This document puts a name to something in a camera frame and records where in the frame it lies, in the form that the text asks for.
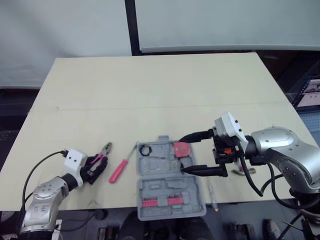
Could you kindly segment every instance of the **table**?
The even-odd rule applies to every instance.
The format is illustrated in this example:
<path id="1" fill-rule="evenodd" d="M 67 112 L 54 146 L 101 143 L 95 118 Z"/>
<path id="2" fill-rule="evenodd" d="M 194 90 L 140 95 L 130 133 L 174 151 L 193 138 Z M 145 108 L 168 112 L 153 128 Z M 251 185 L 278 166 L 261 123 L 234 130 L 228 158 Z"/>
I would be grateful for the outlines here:
<path id="1" fill-rule="evenodd" d="M 256 53 L 57 58 L 22 126 L 0 173 L 1 210 L 19 210 L 31 168 L 43 157 L 74 148 L 89 156 L 111 141 L 104 173 L 94 183 L 73 190 L 61 210 L 132 207 L 137 204 L 136 156 L 116 184 L 112 172 L 134 143 L 170 139 L 204 131 L 224 112 L 235 116 L 245 134 L 284 126 L 315 145 L 311 134 Z M 212 141 L 193 144 L 198 164 L 213 166 Z M 26 194 L 63 173 L 64 159 L 53 156 L 32 175 Z M 219 203 L 273 199 L 259 197 L 243 176 L 211 177 Z M 270 177 L 255 167 L 257 186 Z M 210 202 L 206 179 L 202 190 Z M 276 185 L 290 198 L 284 179 Z"/>

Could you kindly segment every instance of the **plastic tool case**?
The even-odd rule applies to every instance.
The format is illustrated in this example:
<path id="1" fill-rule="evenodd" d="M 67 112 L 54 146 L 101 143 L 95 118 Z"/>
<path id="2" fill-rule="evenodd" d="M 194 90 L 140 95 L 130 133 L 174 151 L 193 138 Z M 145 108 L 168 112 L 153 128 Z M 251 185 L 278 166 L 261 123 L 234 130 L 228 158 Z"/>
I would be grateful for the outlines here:
<path id="1" fill-rule="evenodd" d="M 195 164 L 191 145 L 169 141 L 159 136 L 156 142 L 142 142 L 137 146 L 137 171 L 142 177 L 137 182 L 137 212 L 141 221 L 199 217 L 206 214 L 200 181 L 197 176 L 180 171 L 181 164 Z M 177 145 L 185 144 L 185 149 Z"/>

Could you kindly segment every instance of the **white wall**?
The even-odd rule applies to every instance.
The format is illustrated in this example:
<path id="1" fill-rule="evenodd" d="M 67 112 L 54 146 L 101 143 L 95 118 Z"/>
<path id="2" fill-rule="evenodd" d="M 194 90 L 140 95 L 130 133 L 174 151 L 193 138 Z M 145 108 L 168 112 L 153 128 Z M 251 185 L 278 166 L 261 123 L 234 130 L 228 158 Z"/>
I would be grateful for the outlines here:
<path id="1" fill-rule="evenodd" d="M 58 57 L 130 55 L 124 0 L 0 0 L 0 89 L 39 88 Z"/>
<path id="2" fill-rule="evenodd" d="M 320 50 L 320 0 L 135 0 L 142 52 Z"/>

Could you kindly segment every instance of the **pink screwdriver handle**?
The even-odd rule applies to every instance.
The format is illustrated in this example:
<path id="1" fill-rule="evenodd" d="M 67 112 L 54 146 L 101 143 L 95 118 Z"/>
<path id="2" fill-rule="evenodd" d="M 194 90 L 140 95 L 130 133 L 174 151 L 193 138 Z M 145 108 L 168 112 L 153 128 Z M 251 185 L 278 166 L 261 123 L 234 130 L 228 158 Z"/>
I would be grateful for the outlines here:
<path id="1" fill-rule="evenodd" d="M 125 160 L 125 159 L 122 160 L 122 162 L 119 164 L 119 166 L 113 172 L 112 176 L 109 178 L 109 182 L 111 184 L 114 184 L 117 181 L 118 177 L 120 176 L 120 174 L 125 169 L 125 166 L 127 165 L 127 163 L 128 163 L 127 160 Z"/>

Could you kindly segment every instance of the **cable connector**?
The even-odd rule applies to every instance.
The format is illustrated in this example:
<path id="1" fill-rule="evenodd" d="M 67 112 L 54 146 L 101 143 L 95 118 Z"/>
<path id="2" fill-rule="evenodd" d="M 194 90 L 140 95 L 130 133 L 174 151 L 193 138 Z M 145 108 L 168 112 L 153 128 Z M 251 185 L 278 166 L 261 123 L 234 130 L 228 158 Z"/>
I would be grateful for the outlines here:
<path id="1" fill-rule="evenodd" d="M 65 149 L 65 150 L 62 150 L 60 153 L 66 158 L 69 151 Z"/>

